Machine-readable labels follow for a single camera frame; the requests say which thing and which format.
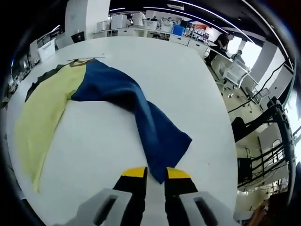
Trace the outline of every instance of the blue towel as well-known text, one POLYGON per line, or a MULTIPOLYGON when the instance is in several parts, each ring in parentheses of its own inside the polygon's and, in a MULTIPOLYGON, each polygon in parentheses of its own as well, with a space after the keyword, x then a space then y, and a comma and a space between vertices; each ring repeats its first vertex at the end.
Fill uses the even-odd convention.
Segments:
POLYGON ((166 178, 166 167, 174 168, 192 141, 145 99, 135 80, 97 60, 86 64, 84 80, 71 99, 108 101, 132 112, 150 172, 160 184, 166 178))

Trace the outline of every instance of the white chair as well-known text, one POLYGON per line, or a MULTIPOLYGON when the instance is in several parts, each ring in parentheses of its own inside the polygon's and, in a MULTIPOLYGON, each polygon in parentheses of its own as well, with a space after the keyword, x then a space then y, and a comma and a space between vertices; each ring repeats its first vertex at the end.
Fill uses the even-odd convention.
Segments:
POLYGON ((242 224, 242 221, 250 219, 252 217, 253 213, 254 213, 253 211, 235 212, 233 215, 233 219, 236 222, 242 224))
POLYGON ((226 67, 224 63, 220 63, 218 72, 222 75, 224 82, 217 82, 217 84, 222 84, 222 92, 221 95, 225 91, 227 83, 229 83, 233 89, 239 89, 241 83, 245 79, 246 76, 251 72, 251 70, 247 68, 243 68, 240 63, 234 61, 229 67, 226 67))

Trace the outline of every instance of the white table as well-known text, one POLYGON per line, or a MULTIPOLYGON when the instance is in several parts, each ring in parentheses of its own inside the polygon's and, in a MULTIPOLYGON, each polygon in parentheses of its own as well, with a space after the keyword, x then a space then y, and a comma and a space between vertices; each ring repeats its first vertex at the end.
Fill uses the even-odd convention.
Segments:
MULTIPOLYGON (((69 101, 47 154, 40 194, 23 174, 14 127, 27 90, 57 64, 84 57, 102 57, 100 61, 135 79, 146 98, 193 139, 177 168, 191 175, 198 190, 209 191, 233 213, 238 174, 234 137, 205 63, 196 51, 176 43, 109 37, 58 50, 33 68, 8 104, 8 146, 16 178, 42 221, 66 223, 81 203, 103 188, 112 188, 123 171, 147 165, 134 115, 107 102, 69 101)), ((164 202, 164 186, 149 176, 141 225, 168 225, 164 202)))

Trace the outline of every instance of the yellow cloth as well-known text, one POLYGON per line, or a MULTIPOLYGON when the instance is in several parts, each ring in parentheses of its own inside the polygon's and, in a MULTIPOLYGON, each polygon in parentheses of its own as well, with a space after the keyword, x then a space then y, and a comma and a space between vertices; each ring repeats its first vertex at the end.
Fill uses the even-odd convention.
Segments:
POLYGON ((131 168, 123 172, 122 176, 142 178, 144 176, 145 167, 131 168))
POLYGON ((180 169, 174 169, 167 167, 168 178, 169 179, 179 179, 179 178, 190 178, 190 175, 180 169))
POLYGON ((43 81, 26 101, 16 123, 16 147, 24 171, 30 176, 36 192, 39 191, 43 164, 55 128, 68 99, 82 83, 85 72, 86 65, 66 65, 43 81))

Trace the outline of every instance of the ceiling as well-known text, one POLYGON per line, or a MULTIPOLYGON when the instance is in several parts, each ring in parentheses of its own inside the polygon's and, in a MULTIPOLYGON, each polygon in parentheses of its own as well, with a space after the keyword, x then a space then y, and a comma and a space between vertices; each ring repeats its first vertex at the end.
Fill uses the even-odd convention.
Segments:
MULTIPOLYGON (((241 30, 253 32, 263 37, 271 36, 270 31, 258 16, 241 0, 184 0, 214 12, 233 23, 241 30)), ((144 6, 169 8, 167 4, 179 4, 170 0, 111 0, 110 9, 126 8, 126 10, 145 10, 144 6)), ((184 5, 184 12, 205 19, 219 27, 232 27, 217 16, 194 6, 184 5)))

